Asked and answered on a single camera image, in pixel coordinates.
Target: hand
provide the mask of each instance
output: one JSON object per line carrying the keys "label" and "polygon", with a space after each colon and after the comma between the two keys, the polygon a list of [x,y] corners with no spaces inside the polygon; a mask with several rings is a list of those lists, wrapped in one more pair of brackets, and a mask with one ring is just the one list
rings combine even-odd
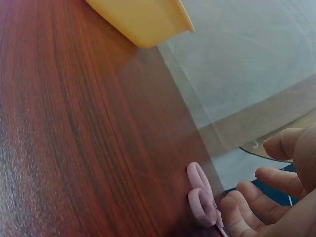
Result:
{"label": "hand", "polygon": [[286,129],[267,140],[264,148],[277,160],[293,159],[297,174],[266,167],[256,171],[256,178],[300,201],[293,207],[280,206],[252,183],[241,182],[220,203],[226,230],[231,237],[315,237],[316,124]]}

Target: yellow bin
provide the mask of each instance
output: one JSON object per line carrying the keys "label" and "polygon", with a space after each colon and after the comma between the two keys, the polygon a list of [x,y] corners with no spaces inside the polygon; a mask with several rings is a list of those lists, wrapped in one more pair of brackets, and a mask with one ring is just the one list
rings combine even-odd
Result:
{"label": "yellow bin", "polygon": [[149,48],[181,32],[194,32],[180,0],[86,1],[139,47]]}

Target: wooden table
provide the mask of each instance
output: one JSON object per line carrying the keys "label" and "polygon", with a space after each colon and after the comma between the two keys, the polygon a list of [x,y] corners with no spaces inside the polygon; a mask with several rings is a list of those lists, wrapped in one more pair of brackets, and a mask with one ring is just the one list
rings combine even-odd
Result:
{"label": "wooden table", "polygon": [[222,187],[157,48],[83,0],[0,0],[0,235],[218,236],[185,167]]}

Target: pink scissors handle loop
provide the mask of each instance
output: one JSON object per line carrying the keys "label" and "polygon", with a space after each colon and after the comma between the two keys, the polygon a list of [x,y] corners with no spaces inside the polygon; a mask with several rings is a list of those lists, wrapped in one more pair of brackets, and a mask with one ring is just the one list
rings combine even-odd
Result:
{"label": "pink scissors handle loop", "polygon": [[192,162],[187,167],[188,178],[193,189],[204,189],[213,196],[211,185],[197,162]]}
{"label": "pink scissors handle loop", "polygon": [[193,189],[188,194],[189,204],[194,217],[202,226],[208,228],[217,222],[217,209],[209,201],[210,195],[203,189]]}

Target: glass surface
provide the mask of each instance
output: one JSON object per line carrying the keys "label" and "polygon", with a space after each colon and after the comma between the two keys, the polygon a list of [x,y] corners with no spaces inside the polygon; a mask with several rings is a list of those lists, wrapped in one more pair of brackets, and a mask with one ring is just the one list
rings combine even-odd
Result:
{"label": "glass surface", "polygon": [[159,45],[211,154],[316,107],[314,0],[183,0],[196,33]]}

